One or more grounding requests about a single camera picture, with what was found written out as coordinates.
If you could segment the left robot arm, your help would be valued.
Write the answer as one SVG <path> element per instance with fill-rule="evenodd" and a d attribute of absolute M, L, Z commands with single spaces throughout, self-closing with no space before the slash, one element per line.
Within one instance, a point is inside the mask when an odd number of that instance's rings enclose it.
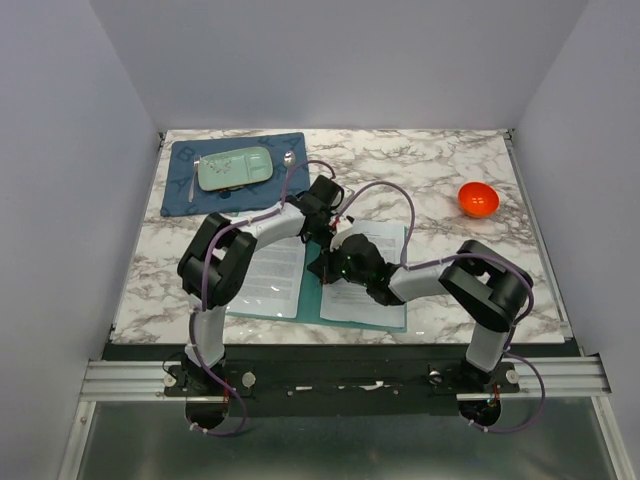
<path fill-rule="evenodd" d="M 182 289 L 192 298 L 181 363 L 197 393 L 232 390 L 222 371 L 224 323 L 227 305 L 240 292 L 254 255 L 289 238 L 327 246 L 333 236 L 330 223 L 344 198 L 342 187 L 319 176 L 309 189 L 287 195 L 263 212 L 236 220 L 219 213 L 205 218 L 177 267 Z"/>

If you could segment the printed paper sheet bottom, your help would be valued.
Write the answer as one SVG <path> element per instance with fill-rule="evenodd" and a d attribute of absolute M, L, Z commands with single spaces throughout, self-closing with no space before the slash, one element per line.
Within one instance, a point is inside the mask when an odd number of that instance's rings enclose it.
<path fill-rule="evenodd" d="M 354 234 L 364 234 L 390 263 L 398 263 L 405 240 L 405 226 L 400 223 L 357 220 Z M 322 288 L 320 317 L 351 328 L 378 328 L 384 331 L 406 330 L 407 308 L 383 306 L 371 298 L 363 286 L 340 279 Z"/>

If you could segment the printed paper sheet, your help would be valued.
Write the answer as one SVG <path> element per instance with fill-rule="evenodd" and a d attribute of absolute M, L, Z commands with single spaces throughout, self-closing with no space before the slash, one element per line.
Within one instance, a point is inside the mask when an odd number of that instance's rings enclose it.
<path fill-rule="evenodd" d="M 295 318 L 305 253 L 305 245 L 298 238 L 283 239 L 256 252 L 227 313 L 241 317 Z"/>
<path fill-rule="evenodd" d="M 364 234 L 390 263 L 398 263 L 405 240 L 405 226 L 400 223 L 357 220 L 354 234 Z M 378 328 L 384 331 L 406 330 L 407 308 L 383 306 L 371 298 L 363 286 L 340 279 L 322 288 L 320 317 L 351 328 Z"/>

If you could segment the printed paper sheet top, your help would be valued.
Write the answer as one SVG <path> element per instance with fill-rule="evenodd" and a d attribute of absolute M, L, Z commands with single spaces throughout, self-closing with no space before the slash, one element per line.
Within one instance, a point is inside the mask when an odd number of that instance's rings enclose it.
<path fill-rule="evenodd" d="M 256 252 L 227 313 L 241 317 L 295 318 L 305 253 L 305 245 L 298 238 L 283 239 Z"/>

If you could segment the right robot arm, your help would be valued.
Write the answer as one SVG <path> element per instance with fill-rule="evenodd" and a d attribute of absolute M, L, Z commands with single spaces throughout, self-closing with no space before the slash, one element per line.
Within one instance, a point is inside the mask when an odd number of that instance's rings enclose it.
<path fill-rule="evenodd" d="M 356 284 L 385 307 L 451 295 L 475 321 L 455 377 L 474 392 L 494 383 L 516 325 L 534 304 L 529 274 L 475 240 L 451 256 L 403 267 L 386 261 L 365 235 L 352 234 L 337 247 L 323 247 L 308 270 L 325 285 Z"/>

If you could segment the teal file folder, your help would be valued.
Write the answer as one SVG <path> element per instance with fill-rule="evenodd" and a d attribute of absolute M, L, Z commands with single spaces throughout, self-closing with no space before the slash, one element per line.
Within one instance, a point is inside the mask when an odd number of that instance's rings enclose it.
<path fill-rule="evenodd" d="M 259 318 L 259 319 L 273 319 L 273 320 L 285 320 L 295 322 L 299 324 L 314 324 L 325 326 L 336 326 L 342 328 L 351 328 L 348 324 L 334 323 L 331 321 L 323 320 L 320 313 L 320 304 L 322 299 L 322 288 L 326 285 L 321 283 L 315 275 L 307 270 L 307 267 L 314 261 L 319 253 L 320 247 L 314 243 L 308 243 L 305 245 L 306 253 L 304 260 L 303 276 L 301 282 L 301 291 L 298 301 L 297 315 L 293 319 L 276 319 L 276 318 Z M 369 330 L 379 330 L 378 328 L 365 328 Z"/>

